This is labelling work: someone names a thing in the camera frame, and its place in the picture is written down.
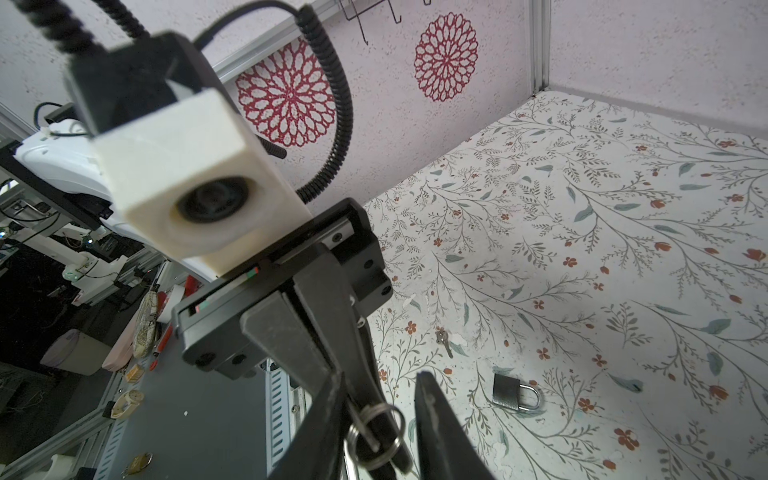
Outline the small silver key on table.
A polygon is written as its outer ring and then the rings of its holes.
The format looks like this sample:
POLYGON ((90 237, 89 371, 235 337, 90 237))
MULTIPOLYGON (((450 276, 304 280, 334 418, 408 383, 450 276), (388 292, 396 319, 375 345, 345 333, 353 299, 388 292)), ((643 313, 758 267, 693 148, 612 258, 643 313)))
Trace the small silver key on table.
POLYGON ((449 333, 444 329, 438 329, 436 332, 436 342, 445 349, 449 359, 453 358, 449 333))

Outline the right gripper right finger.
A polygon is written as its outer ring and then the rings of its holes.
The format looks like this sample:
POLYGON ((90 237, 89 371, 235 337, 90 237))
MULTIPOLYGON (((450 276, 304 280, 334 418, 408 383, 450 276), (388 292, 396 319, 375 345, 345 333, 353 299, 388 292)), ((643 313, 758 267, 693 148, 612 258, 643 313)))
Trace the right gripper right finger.
POLYGON ((430 372, 420 372, 415 387, 416 436, 420 478, 493 480, 430 372))

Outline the silver key with ring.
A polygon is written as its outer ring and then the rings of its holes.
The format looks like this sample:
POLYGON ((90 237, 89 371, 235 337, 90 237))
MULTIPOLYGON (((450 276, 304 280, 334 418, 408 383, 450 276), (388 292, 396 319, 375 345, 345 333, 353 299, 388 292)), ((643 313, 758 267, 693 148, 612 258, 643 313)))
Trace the silver key with ring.
POLYGON ((397 479, 412 471, 413 455, 405 441, 406 420, 390 403, 359 408, 348 401, 350 424, 343 431, 344 479, 397 479))

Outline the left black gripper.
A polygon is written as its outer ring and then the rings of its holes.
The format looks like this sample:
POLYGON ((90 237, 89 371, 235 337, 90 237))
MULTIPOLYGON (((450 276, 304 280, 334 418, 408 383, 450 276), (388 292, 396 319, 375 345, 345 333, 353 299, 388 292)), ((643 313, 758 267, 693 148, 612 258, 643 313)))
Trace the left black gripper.
POLYGON ((366 317, 392 296, 377 237, 347 198, 173 309, 183 360, 232 379, 270 359, 310 395, 344 375, 359 408, 386 403, 366 317))

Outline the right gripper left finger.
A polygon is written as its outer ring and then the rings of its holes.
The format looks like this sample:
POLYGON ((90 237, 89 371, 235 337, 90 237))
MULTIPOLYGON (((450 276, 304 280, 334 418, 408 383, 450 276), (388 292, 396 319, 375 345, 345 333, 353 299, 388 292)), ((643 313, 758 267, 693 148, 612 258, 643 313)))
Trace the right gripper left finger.
POLYGON ((343 437, 348 428, 344 375, 332 373, 268 480, 341 478, 343 437))

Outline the grey padlock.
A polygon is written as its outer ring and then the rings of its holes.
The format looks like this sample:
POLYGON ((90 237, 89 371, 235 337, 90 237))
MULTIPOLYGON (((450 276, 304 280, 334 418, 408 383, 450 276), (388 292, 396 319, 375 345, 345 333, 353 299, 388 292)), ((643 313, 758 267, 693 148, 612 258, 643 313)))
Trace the grey padlock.
POLYGON ((519 379, 495 373, 491 401, 494 405, 516 413, 532 414, 542 407, 539 391, 519 379))

